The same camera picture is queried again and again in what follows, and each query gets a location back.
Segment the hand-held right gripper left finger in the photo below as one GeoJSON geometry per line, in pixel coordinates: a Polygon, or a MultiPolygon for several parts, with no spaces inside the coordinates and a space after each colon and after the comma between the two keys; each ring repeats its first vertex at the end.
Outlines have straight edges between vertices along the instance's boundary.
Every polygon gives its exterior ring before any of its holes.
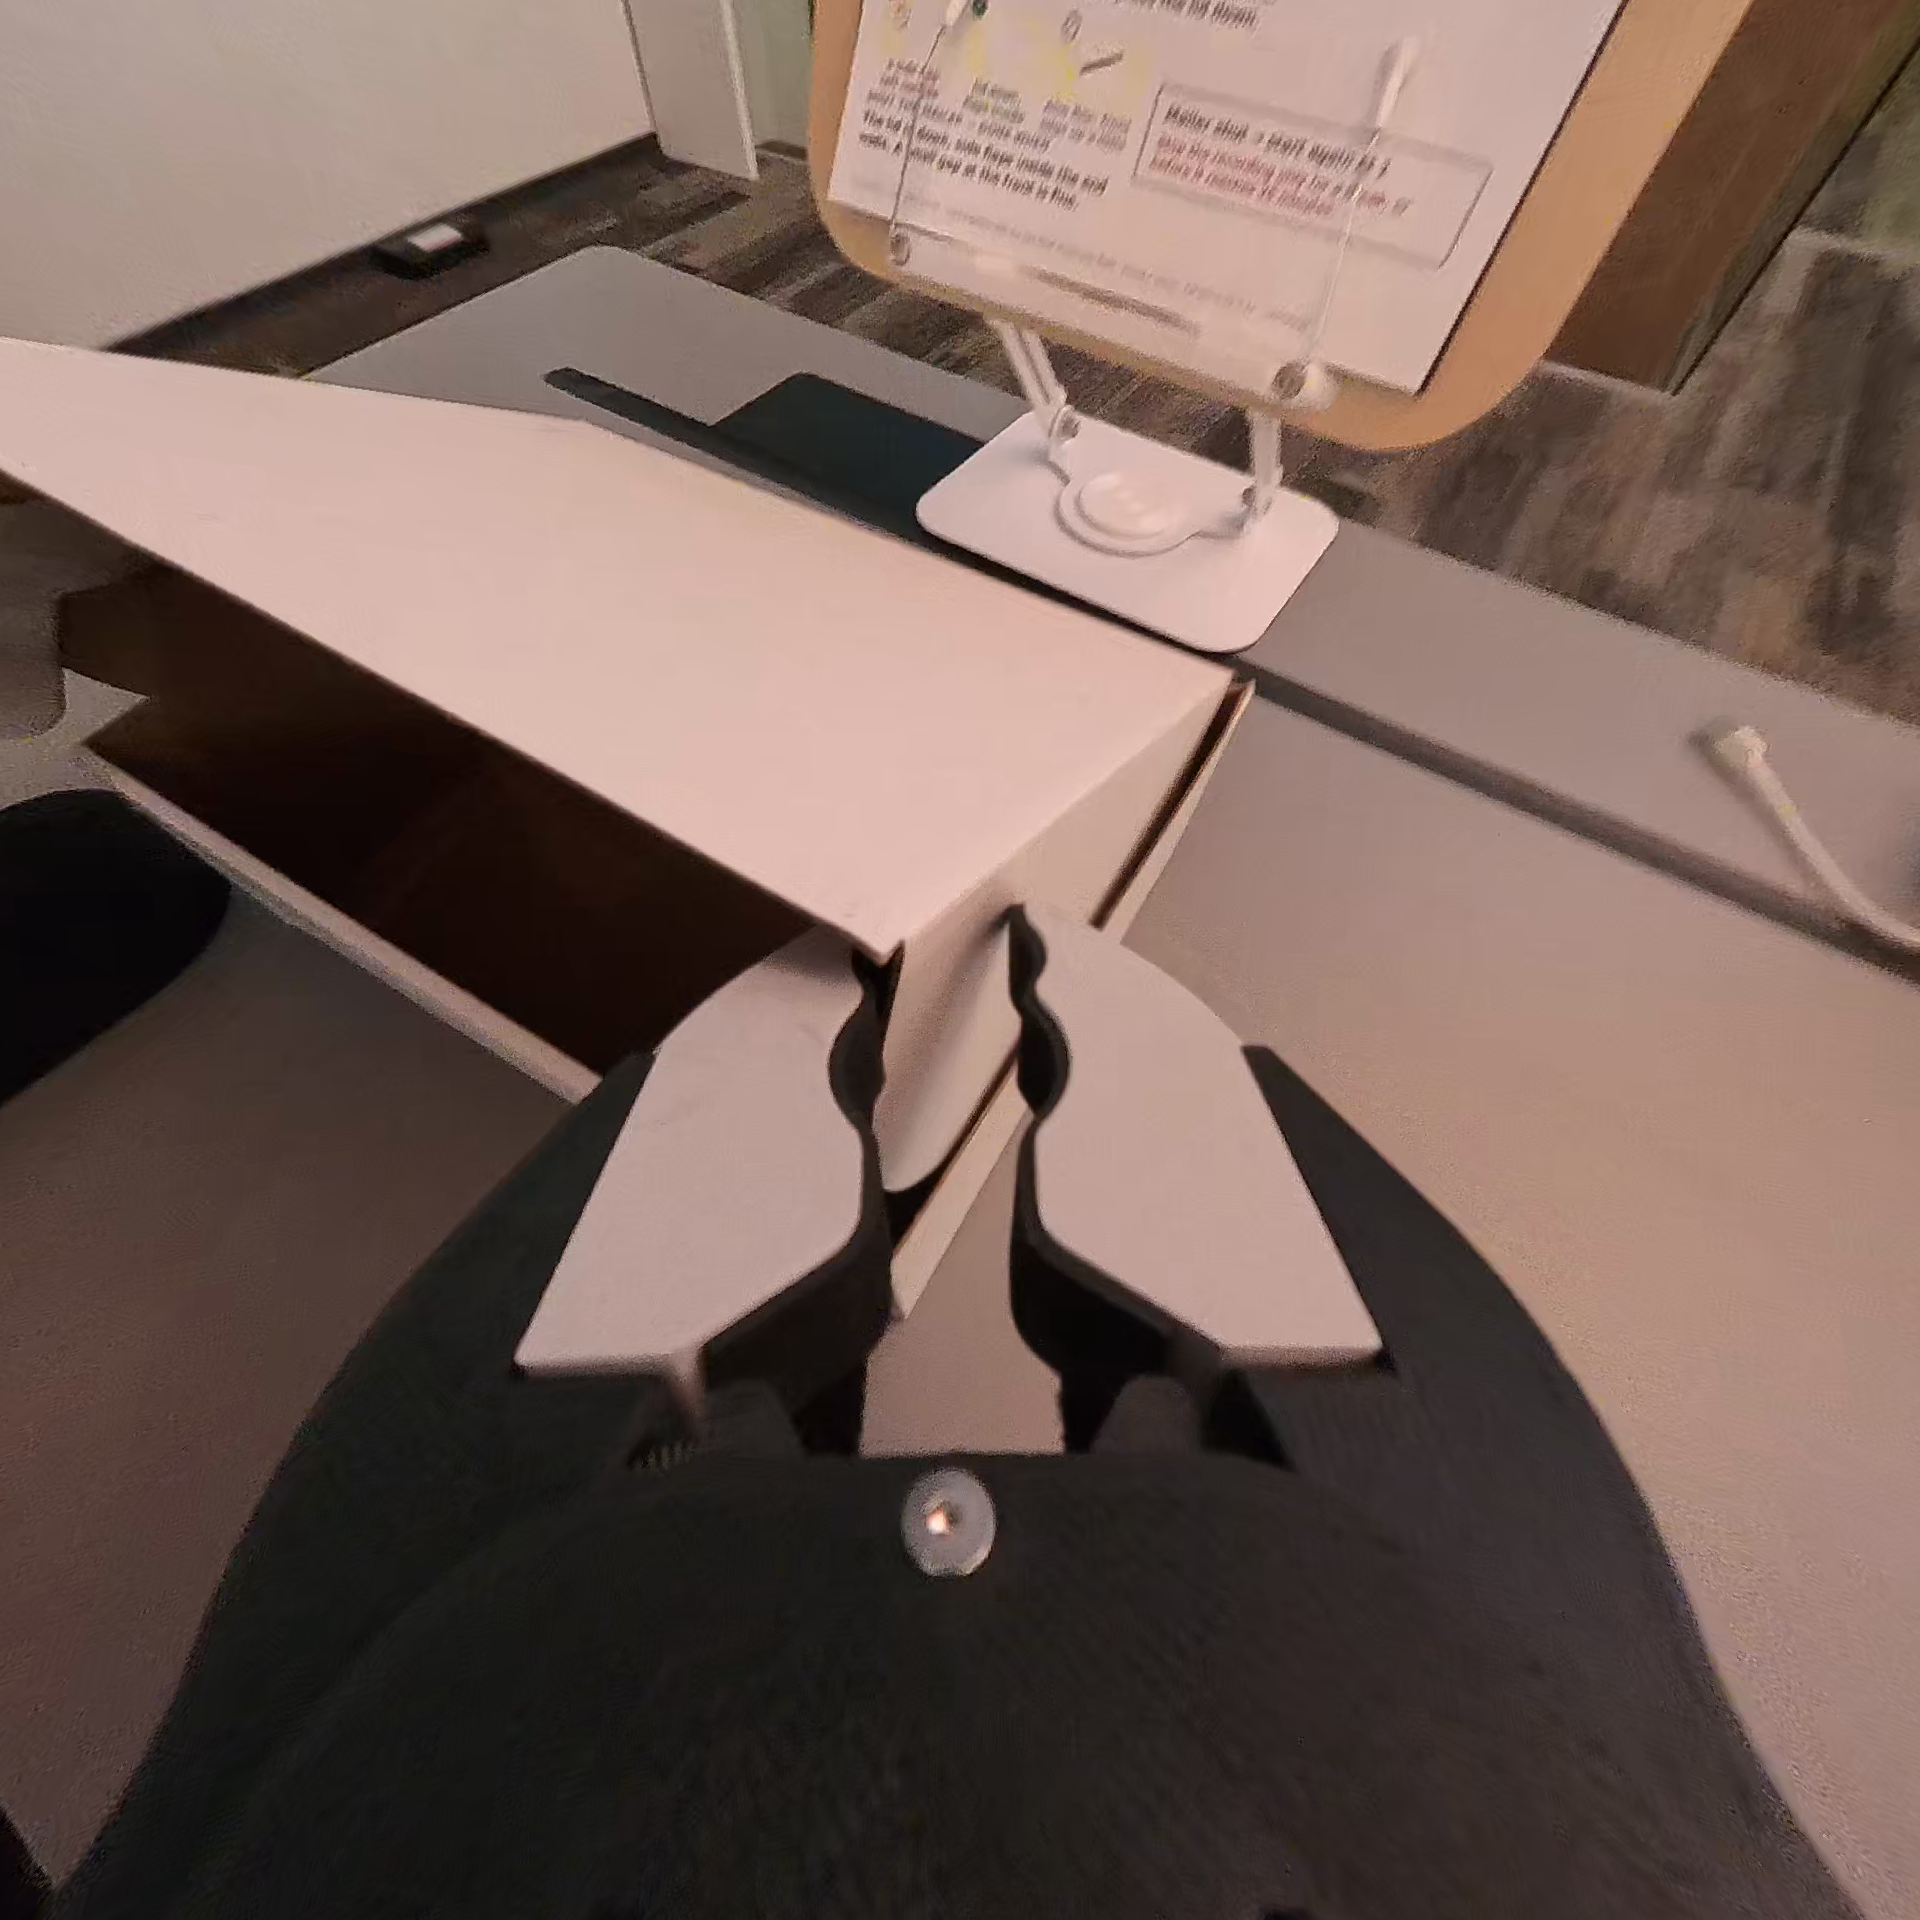
{"type": "Polygon", "coordinates": [[[770,954],[647,1063],[519,1337],[541,1383],[647,1378],[694,1427],[762,1387],[809,1449],[854,1449],[896,1314],[874,1115],[893,963],[770,954]]]}

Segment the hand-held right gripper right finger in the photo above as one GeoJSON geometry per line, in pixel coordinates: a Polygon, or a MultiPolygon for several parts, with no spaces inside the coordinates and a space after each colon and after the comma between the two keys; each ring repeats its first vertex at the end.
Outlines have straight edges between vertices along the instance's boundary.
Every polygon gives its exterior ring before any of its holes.
{"type": "Polygon", "coordinates": [[[1261,1373],[1385,1352],[1249,1050],[1112,934],[1022,904],[1005,922],[1027,1107],[1010,1307],[1053,1373],[1069,1451],[1135,1381],[1199,1425],[1261,1373]]]}

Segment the white cardboard mailer box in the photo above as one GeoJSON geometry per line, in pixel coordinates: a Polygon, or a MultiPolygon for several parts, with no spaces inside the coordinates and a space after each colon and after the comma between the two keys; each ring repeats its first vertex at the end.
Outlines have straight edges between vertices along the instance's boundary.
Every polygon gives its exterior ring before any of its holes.
{"type": "Polygon", "coordinates": [[[3,339],[3,477],[901,960],[874,1133],[1016,1046],[997,922],[1144,891],[1246,685],[594,423],[3,339]]]}

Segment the white monitor stand base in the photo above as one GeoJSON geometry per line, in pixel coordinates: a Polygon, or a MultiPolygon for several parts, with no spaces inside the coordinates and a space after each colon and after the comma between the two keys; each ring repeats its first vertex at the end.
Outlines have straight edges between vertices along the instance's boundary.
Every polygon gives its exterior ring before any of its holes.
{"type": "Polygon", "coordinates": [[[1110,354],[883,267],[872,221],[826,208],[864,5],[810,8],[806,162],[834,245],[864,271],[977,312],[1024,410],[914,507],[931,541],[1203,655],[1247,650],[1337,536],[1287,480],[1297,427],[1358,450],[1426,448],[1493,413],[1545,358],[1747,5],[1617,5],[1466,307],[1416,392],[1285,367],[1279,392],[1110,354]]]}

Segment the printed instruction sheet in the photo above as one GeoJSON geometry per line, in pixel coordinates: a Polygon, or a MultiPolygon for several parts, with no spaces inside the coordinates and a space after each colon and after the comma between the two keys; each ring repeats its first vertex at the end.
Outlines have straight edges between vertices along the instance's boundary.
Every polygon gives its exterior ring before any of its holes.
{"type": "Polygon", "coordinates": [[[929,289],[1234,392],[1416,392],[1617,11],[864,5],[826,208],[929,289]]]}

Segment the wooden post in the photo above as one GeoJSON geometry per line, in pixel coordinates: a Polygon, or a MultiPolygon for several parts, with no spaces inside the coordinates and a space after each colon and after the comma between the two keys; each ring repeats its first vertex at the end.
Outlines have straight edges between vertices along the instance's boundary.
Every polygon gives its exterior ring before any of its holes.
{"type": "Polygon", "coordinates": [[[1673,392],[1914,53],[1914,1],[1755,1],[1559,328],[1559,367],[1673,392]]]}

